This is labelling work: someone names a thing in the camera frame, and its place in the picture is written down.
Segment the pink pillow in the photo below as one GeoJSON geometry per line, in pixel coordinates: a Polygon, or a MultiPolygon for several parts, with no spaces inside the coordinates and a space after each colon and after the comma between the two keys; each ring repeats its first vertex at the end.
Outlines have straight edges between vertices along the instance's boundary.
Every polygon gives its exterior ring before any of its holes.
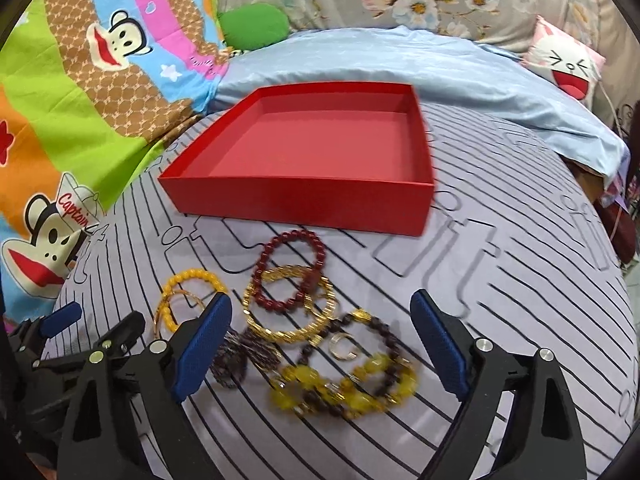
{"type": "Polygon", "coordinates": [[[580,101],[589,110],[606,59],[538,16],[522,65],[580,101]]]}

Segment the red beaded bracelet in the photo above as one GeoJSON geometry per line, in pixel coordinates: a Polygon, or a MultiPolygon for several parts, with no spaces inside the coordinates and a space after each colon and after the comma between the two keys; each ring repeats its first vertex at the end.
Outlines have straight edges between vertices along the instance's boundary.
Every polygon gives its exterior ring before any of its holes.
{"type": "Polygon", "coordinates": [[[321,242],[320,238],[313,231],[308,231],[306,229],[297,230],[293,229],[293,231],[287,233],[281,233],[277,236],[274,236],[268,244],[264,246],[264,251],[260,255],[260,259],[258,260],[258,264],[255,267],[254,274],[252,275],[252,282],[254,284],[254,298],[255,303],[265,308],[266,310],[274,310],[276,312],[285,312],[286,310],[293,310],[299,304],[302,303],[305,294],[309,294],[312,292],[316,286],[318,286],[318,280],[320,278],[320,271],[322,267],[324,267],[324,260],[326,258],[326,252],[324,250],[324,244],[321,242]],[[264,295],[264,291],[262,289],[262,272],[267,268],[267,262],[273,251],[276,247],[279,247],[282,244],[293,242],[296,240],[302,240],[306,242],[316,254],[316,261],[311,267],[311,270],[306,274],[305,278],[300,283],[298,287],[298,291],[287,301],[273,301],[269,300],[264,295]]]}

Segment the blue gripper pad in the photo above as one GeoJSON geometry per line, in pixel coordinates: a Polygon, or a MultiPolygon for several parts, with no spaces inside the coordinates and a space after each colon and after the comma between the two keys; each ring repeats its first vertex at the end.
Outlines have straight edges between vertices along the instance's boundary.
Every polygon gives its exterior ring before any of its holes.
{"type": "Polygon", "coordinates": [[[40,323],[40,335],[46,339],[57,336],[65,328],[82,317],[82,307],[77,301],[67,303],[64,307],[49,314],[40,323]]]}
{"type": "MultiPolygon", "coordinates": [[[[425,290],[414,292],[411,298],[410,312],[415,331],[420,336],[424,349],[429,354],[436,373],[442,382],[442,386],[449,393],[454,394],[460,402],[466,399],[469,393],[467,381],[467,360],[444,323],[434,310],[435,303],[425,290]]],[[[453,318],[452,322],[459,323],[466,332],[459,319],[453,318]]]]}
{"type": "Polygon", "coordinates": [[[187,396],[198,390],[231,325],[232,307],[229,297],[226,294],[216,294],[212,301],[214,304],[209,303],[199,318],[183,323],[199,323],[200,326],[176,363],[172,387],[172,395],[176,402],[183,402],[187,396]]]}

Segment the green cushion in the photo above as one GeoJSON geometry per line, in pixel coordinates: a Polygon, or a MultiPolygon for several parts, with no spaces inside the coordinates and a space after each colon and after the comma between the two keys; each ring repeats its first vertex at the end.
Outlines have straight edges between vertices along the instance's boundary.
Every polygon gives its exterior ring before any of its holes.
{"type": "Polygon", "coordinates": [[[270,4],[249,4],[222,12],[218,19],[228,46],[257,50],[289,35],[287,15],[270,4]]]}

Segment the gold bracelet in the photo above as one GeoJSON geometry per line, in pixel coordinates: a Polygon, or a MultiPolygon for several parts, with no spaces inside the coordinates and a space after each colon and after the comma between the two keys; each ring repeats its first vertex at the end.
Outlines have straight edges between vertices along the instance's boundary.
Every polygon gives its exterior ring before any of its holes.
{"type": "MultiPolygon", "coordinates": [[[[277,280],[282,280],[284,278],[304,278],[309,270],[309,267],[303,266],[276,267],[275,269],[265,270],[262,273],[262,279],[265,282],[276,282],[277,280]]],[[[322,297],[326,299],[326,306],[322,310],[322,312],[316,315],[316,318],[304,328],[292,330],[290,332],[274,332],[273,330],[262,327],[255,320],[254,314],[252,314],[251,310],[249,309],[252,295],[254,293],[254,285],[253,283],[249,283],[249,286],[246,288],[244,296],[242,297],[242,310],[244,311],[247,325],[261,338],[272,343],[297,343],[300,341],[305,341],[317,335],[331,321],[332,315],[334,314],[335,306],[337,304],[334,294],[334,286],[331,284],[331,282],[326,277],[321,276],[318,285],[324,291],[322,297]]],[[[313,304],[314,299],[308,294],[305,294],[304,305],[307,313],[311,313],[314,311],[313,304]]]]}
{"type": "Polygon", "coordinates": [[[169,278],[169,280],[166,282],[166,285],[162,288],[162,299],[160,300],[160,303],[158,303],[158,309],[156,309],[156,314],[154,316],[154,337],[156,339],[160,338],[161,319],[162,321],[164,321],[164,324],[171,332],[175,332],[180,326],[175,322],[174,313],[172,312],[171,305],[169,304],[169,299],[175,294],[188,296],[196,302],[196,304],[201,308],[202,311],[204,311],[204,303],[195,294],[189,292],[188,290],[182,290],[181,288],[174,290],[174,286],[176,286],[178,283],[182,283],[193,278],[209,282],[217,292],[224,292],[225,294],[227,292],[226,286],[222,282],[220,282],[218,277],[213,272],[209,272],[208,270],[189,269],[184,270],[183,272],[179,272],[178,274],[174,274],[169,278]]]}

